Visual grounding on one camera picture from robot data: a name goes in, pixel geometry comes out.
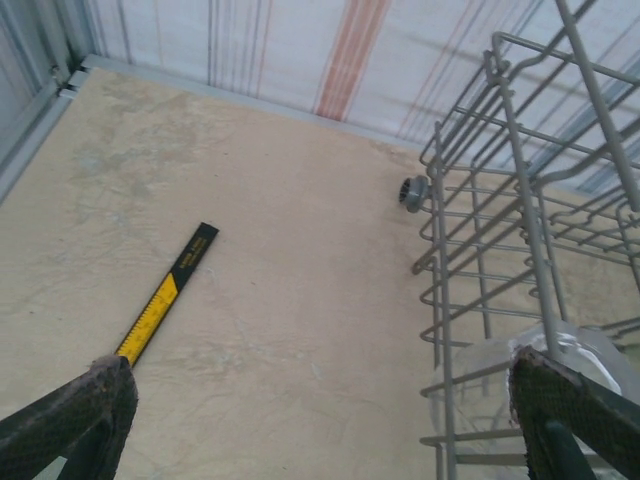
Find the transparent plastic container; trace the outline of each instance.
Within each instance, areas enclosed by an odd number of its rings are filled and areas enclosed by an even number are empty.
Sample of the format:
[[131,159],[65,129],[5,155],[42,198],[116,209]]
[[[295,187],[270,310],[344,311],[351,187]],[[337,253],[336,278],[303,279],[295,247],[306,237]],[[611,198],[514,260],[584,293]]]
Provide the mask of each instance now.
[[[640,377],[611,341],[597,330],[575,327],[566,322],[558,325],[558,339],[562,363],[613,392],[640,404]],[[471,345],[453,357],[453,376],[497,365],[513,358],[519,346],[531,345],[546,351],[542,325],[538,325],[510,339],[491,339]],[[442,366],[434,372],[432,384],[443,381]],[[470,433],[515,428],[510,413],[508,371],[464,382],[453,387],[455,432]],[[444,435],[444,391],[429,395],[430,414],[435,435]],[[593,453],[580,443],[585,453]],[[458,442],[458,454],[525,453],[524,439],[503,438]],[[525,468],[474,467],[474,478],[526,479]],[[600,478],[624,478],[613,470],[601,470]]]

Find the ruler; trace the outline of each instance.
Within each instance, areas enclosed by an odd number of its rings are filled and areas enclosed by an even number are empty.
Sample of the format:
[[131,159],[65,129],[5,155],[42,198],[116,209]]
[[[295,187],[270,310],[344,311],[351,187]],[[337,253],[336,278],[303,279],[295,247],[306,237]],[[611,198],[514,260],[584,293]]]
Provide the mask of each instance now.
[[184,247],[182,253],[165,275],[155,293],[138,315],[131,329],[116,350],[116,355],[127,357],[133,367],[151,338],[176,302],[187,281],[204,257],[207,249],[218,234],[218,229],[201,223]]

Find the gray wire rack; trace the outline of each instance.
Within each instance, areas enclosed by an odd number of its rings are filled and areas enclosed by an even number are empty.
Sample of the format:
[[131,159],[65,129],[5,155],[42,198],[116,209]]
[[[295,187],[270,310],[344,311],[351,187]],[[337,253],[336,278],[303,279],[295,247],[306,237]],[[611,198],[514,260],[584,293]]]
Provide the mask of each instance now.
[[[564,0],[556,0],[562,27],[546,45],[494,33],[483,65],[445,118],[435,124],[434,135],[420,155],[426,177],[407,179],[400,189],[399,199],[407,210],[429,215],[420,236],[431,246],[414,263],[412,272],[430,272],[432,280],[420,299],[432,307],[433,324],[421,338],[433,344],[434,363],[441,366],[443,381],[421,394],[443,392],[445,434],[425,437],[421,443],[435,448],[438,479],[454,480],[457,464],[524,462],[522,456],[514,461],[509,455],[457,453],[459,442],[517,437],[521,432],[517,428],[455,431],[454,387],[504,371],[510,363],[455,377],[453,349],[472,342],[453,338],[452,322],[472,313],[479,315],[484,337],[489,339],[496,316],[539,320],[549,356],[560,359],[558,322],[569,321],[569,313],[556,264],[558,249],[628,266],[640,292],[640,217],[633,213],[640,209],[640,166],[628,159],[628,150],[640,145],[640,118],[626,103],[634,98],[640,78],[587,58],[576,24],[593,3],[587,0],[571,13]],[[559,47],[568,51],[559,51]],[[505,59],[510,49],[520,55],[513,64]],[[527,121],[538,115],[536,105],[548,105],[548,95],[557,95],[557,84],[562,83],[562,75],[568,78],[567,72],[573,72],[569,77],[575,75],[579,81],[573,94],[582,92],[590,102],[578,128],[559,136],[544,128],[527,128]],[[615,94],[603,93],[607,81],[615,82]],[[546,188],[556,182],[571,187],[572,179],[597,179],[602,172],[615,175],[590,198],[567,201]],[[500,181],[487,188],[482,181],[487,175]],[[454,209],[456,199],[465,196],[468,209]],[[491,254],[495,252],[520,254],[522,271],[492,273]],[[479,296],[455,303],[452,282],[461,278],[477,281]],[[522,288],[519,286],[527,288],[536,311],[490,305],[497,296]],[[613,320],[619,321],[602,327],[613,339],[640,329],[640,318]]]

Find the floor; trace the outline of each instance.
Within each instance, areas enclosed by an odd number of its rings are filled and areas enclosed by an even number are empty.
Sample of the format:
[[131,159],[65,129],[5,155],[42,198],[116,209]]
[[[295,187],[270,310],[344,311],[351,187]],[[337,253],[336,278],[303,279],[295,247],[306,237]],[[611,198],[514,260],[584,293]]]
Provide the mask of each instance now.
[[[433,476],[425,216],[396,200],[418,172],[416,152],[95,69],[0,209],[0,417],[113,352],[204,221],[221,233],[135,367],[118,478]],[[576,323],[640,308],[627,270],[558,261]]]

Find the rack wheel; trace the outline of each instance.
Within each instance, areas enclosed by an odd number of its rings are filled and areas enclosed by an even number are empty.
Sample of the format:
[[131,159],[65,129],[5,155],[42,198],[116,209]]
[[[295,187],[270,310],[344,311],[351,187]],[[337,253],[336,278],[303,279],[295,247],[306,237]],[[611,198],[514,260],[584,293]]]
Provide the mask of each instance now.
[[429,180],[424,175],[407,178],[400,187],[398,201],[407,207],[407,212],[416,213],[424,204],[430,191]]

